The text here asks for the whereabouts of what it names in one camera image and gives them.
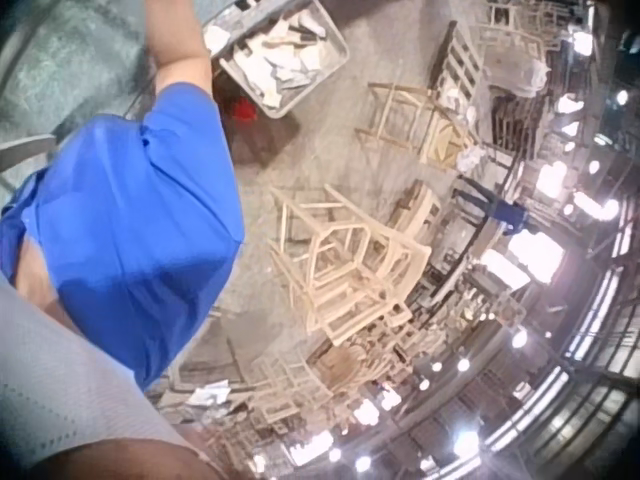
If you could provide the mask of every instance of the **blue t-shirt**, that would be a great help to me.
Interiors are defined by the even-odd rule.
[[[75,325],[147,388],[201,326],[244,240],[215,103],[176,84],[142,124],[96,117],[5,208],[10,280],[25,233]]]
[[[492,215],[496,220],[507,224],[505,236],[516,235],[527,226],[529,213],[520,205],[512,205],[500,199]]]

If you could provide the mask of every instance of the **gray sleeve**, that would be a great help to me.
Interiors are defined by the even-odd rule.
[[[101,440],[185,441],[133,373],[24,301],[0,279],[0,445],[29,469]]]

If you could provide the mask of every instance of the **concrete floor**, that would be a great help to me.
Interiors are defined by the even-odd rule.
[[[197,0],[200,18],[210,18],[221,1]],[[47,131],[64,137],[96,113],[128,111],[149,77],[137,3],[96,0],[96,8],[86,8],[84,2],[63,0],[0,98],[0,141]],[[393,147],[363,145],[353,128],[369,124],[375,112],[367,82],[426,86],[448,23],[458,20],[468,30],[480,0],[322,3],[343,33],[351,58],[286,118],[263,119],[232,141],[247,239],[219,299],[222,320],[203,329],[187,356],[185,370],[200,372],[192,376],[198,383],[233,375],[227,336],[241,362],[267,349],[298,345],[311,350],[322,340],[307,337],[300,328],[271,264],[265,240],[275,237],[277,219],[270,186],[295,194],[329,183],[382,222],[415,179],[427,182],[443,204],[450,194],[454,173],[419,165]],[[488,118],[488,89],[481,86],[476,97],[480,132],[486,136],[490,122],[482,119]],[[24,163],[4,174],[2,184],[17,186],[45,163],[43,158]],[[494,175],[485,165],[474,173],[487,185]],[[0,188],[2,203],[9,193]],[[454,225],[434,257],[445,247],[463,245],[469,235],[468,227]]]
[[[448,23],[456,19],[464,26],[470,20],[469,7],[479,2],[323,3],[349,44],[349,62],[287,118],[260,122],[255,132],[258,147],[248,148],[242,139],[232,143],[247,239],[218,305],[235,312],[232,318],[223,318],[222,327],[241,363],[267,349],[297,345],[309,351],[323,339],[320,335],[308,337],[302,330],[300,318],[289,307],[282,279],[272,266],[265,243],[277,233],[270,186],[299,195],[329,183],[374,218],[386,222],[415,179],[425,181],[444,204],[455,178],[453,172],[418,164],[406,151],[364,145],[353,127],[369,124],[375,113],[377,103],[367,82],[397,80],[426,86]],[[481,87],[477,97],[479,118],[487,118],[487,88]],[[481,125],[481,131],[488,133],[486,125]],[[485,170],[481,176],[491,184],[493,172]],[[445,243],[464,244],[469,235],[468,227],[456,225]],[[215,345],[201,342],[196,349],[198,357],[209,350],[212,361],[222,363],[214,358],[228,355],[218,350],[219,342]]]

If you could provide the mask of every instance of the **person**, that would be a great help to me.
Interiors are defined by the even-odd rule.
[[[458,179],[473,187],[484,198],[479,198],[469,192],[465,192],[457,188],[453,191],[453,198],[460,197],[482,210],[486,216],[504,223],[506,225],[504,235],[516,235],[524,229],[527,229],[534,235],[538,233],[539,229],[529,219],[529,212],[526,207],[518,202],[514,202],[513,204],[507,202],[500,198],[496,193],[471,178],[459,175]]]
[[[2,277],[0,305],[0,478],[244,478],[185,441],[130,369]]]
[[[145,0],[145,9],[151,111],[140,123],[94,118],[0,220],[4,277],[143,390],[202,325],[244,240],[193,2]]]

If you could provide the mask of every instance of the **skin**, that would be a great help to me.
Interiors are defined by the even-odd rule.
[[[174,83],[190,83],[212,95],[209,52],[193,3],[188,0],[146,0],[147,42],[157,66],[156,92]],[[15,278],[20,295],[49,317],[75,327],[51,283],[40,247],[23,239]],[[215,480],[218,475],[194,451],[159,441],[110,440],[62,452],[37,465],[30,478]],[[235,472],[228,478],[241,478]]]

